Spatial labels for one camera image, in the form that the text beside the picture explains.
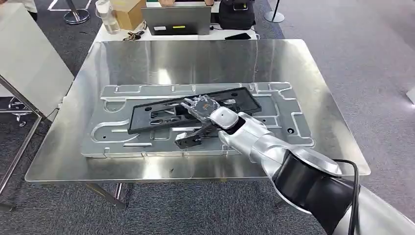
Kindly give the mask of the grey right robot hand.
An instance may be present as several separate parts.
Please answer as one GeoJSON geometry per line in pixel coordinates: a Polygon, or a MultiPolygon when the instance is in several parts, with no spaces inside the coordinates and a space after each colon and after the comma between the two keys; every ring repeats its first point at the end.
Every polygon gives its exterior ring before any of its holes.
{"type": "Polygon", "coordinates": [[[220,108],[220,104],[208,95],[184,98],[180,105],[200,122],[210,121],[210,115],[220,108]]]}

